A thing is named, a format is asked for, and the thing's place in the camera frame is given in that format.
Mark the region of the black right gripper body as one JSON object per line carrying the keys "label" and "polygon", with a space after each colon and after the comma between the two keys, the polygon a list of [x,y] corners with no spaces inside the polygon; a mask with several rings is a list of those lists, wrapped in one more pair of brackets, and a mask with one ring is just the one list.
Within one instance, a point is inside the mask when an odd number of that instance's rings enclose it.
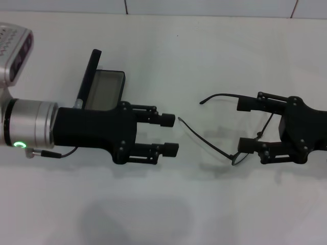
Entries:
{"label": "black right gripper body", "polygon": [[306,163],[309,153],[326,151],[326,112],[312,109],[297,96],[288,97],[279,137],[291,147],[289,156],[295,163]]}

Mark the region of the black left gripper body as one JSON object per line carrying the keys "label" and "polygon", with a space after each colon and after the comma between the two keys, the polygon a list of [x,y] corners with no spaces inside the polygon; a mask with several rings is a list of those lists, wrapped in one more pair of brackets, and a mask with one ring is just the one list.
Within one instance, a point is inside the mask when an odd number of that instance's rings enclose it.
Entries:
{"label": "black left gripper body", "polygon": [[136,116],[129,102],[107,111],[60,107],[53,126],[54,145],[108,151],[116,164],[129,161],[135,145]]}

